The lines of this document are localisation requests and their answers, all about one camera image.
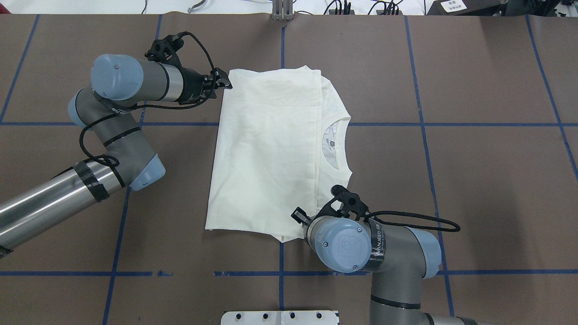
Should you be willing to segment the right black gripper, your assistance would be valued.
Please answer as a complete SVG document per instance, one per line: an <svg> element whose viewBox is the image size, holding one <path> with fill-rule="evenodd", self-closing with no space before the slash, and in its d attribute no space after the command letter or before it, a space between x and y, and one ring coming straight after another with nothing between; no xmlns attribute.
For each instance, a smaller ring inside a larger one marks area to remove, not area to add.
<svg viewBox="0 0 578 325"><path fill-rule="evenodd" d="M352 193L342 185L331 187L331 194L334 197L324 204L315 216L308 216L305 210L298 206L291 213L291 218L301 226L310 226L318 217L350 218L350 214L353 213L355 221L368 222L369 208L361 201L358 194Z"/></svg>

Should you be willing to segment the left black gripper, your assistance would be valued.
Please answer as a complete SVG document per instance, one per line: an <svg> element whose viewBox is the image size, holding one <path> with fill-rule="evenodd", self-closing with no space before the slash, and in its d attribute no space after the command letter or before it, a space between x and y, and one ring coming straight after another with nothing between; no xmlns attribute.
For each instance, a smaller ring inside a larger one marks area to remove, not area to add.
<svg viewBox="0 0 578 325"><path fill-rule="evenodd" d="M160 84L163 92L155 101L176 102L179 105L201 105L208 99L216 98L216 90L233 88L228 74L221 68L214 68L210 74L206 75L182 67L176 52L183 45L184 41L178 37L156 39L145 54L148 61L160 68L164 77L164 82Z"/></svg>

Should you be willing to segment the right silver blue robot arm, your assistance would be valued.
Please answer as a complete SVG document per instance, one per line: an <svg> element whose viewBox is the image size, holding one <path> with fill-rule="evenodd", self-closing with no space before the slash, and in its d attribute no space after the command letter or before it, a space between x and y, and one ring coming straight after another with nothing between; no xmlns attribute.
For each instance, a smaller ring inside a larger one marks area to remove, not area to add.
<svg viewBox="0 0 578 325"><path fill-rule="evenodd" d="M314 216L297 207L305 242L320 261L344 274L372 274L372 325L479 325L468 317L436 316L421 308L423 280L439 272L442 251L432 231L458 232L450 220L401 211L370 212L358 194L341 185Z"/></svg>

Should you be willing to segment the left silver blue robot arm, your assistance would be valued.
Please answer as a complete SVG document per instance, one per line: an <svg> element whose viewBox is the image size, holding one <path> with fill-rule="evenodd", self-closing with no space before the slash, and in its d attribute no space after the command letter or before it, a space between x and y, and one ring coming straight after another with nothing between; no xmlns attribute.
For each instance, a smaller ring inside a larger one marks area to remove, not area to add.
<svg viewBox="0 0 578 325"><path fill-rule="evenodd" d="M127 54L95 59L89 86L68 105L70 119L81 129L78 144L85 158L1 204L1 257L121 189L142 190L165 176L165 166L133 112L192 109L215 99L218 89L233 88L197 37L193 39L209 72L182 66L177 52L186 36L192 33L156 39L143 59Z"/></svg>

